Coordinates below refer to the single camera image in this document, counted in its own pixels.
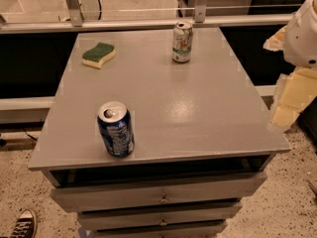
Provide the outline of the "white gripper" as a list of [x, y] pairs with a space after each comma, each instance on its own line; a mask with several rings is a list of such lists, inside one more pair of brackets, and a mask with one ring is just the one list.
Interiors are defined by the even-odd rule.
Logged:
[[284, 59], [296, 65], [290, 75], [282, 74], [276, 83], [270, 107], [269, 127], [288, 130], [317, 97], [317, 0], [306, 0], [286, 27], [266, 39], [263, 48], [283, 51]]

